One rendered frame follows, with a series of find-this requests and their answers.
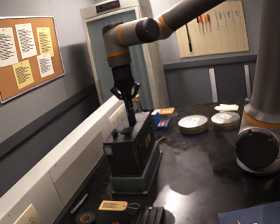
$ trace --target outlet cover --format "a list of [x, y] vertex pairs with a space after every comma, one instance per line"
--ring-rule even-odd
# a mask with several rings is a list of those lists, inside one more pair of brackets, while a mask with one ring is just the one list
[[42, 221], [35, 210], [33, 204], [31, 204], [14, 222], [14, 224], [42, 224]]

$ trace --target roll of tape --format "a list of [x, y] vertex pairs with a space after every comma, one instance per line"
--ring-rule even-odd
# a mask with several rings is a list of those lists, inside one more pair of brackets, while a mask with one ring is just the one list
[[97, 224], [96, 217], [93, 213], [83, 213], [76, 216], [77, 224]]

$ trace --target screwdriver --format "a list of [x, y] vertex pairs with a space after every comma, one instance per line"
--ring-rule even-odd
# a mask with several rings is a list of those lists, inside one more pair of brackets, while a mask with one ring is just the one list
[[203, 22], [202, 22], [201, 16], [200, 16], [200, 22], [201, 22], [202, 30], [203, 30], [203, 33], [204, 33], [204, 27], [203, 27]]
[[207, 21], [209, 22], [209, 30], [210, 30], [210, 32], [211, 32], [211, 26], [210, 26], [210, 18], [209, 18], [209, 15], [207, 14], [206, 17], [207, 17]]
[[198, 23], [198, 29], [200, 30], [200, 21], [198, 20], [198, 17], [197, 17], [197, 23]]
[[203, 21], [204, 21], [204, 23], [205, 23], [206, 32], [208, 32], [208, 31], [207, 31], [207, 24], [206, 24], [206, 18], [205, 18], [205, 15], [203, 15]]

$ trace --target tool board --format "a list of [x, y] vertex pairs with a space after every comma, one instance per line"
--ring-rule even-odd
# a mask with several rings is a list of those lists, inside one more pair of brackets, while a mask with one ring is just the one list
[[0, 39], [1, 103], [65, 74], [54, 17], [0, 17]]
[[181, 57], [249, 51], [242, 1], [221, 3], [204, 13], [205, 16], [207, 14], [209, 15], [210, 23], [207, 19], [206, 23], [201, 23], [200, 21], [197, 23], [197, 20], [194, 19], [187, 24], [192, 45], [191, 52], [186, 26], [176, 31]]

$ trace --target black table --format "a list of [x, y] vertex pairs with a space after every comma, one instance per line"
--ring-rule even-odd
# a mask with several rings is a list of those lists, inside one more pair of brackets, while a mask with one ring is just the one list
[[[238, 104], [242, 117], [244, 101]], [[243, 173], [236, 164], [235, 139], [239, 129], [216, 131], [210, 119], [217, 113], [219, 103], [175, 108], [167, 130], [155, 131], [163, 151], [151, 192], [143, 196], [112, 196], [109, 181], [111, 171], [105, 158], [60, 223], [75, 223], [75, 216], [91, 211], [98, 224], [129, 224], [135, 210], [123, 212], [98, 210], [103, 200], [139, 203], [141, 206], [164, 206], [168, 224], [218, 224], [218, 213], [240, 210], [280, 200], [280, 173], [268, 177], [254, 177]], [[185, 116], [208, 117], [209, 129], [201, 134], [184, 135], [178, 121]], [[70, 211], [85, 195], [90, 197], [74, 216]]]

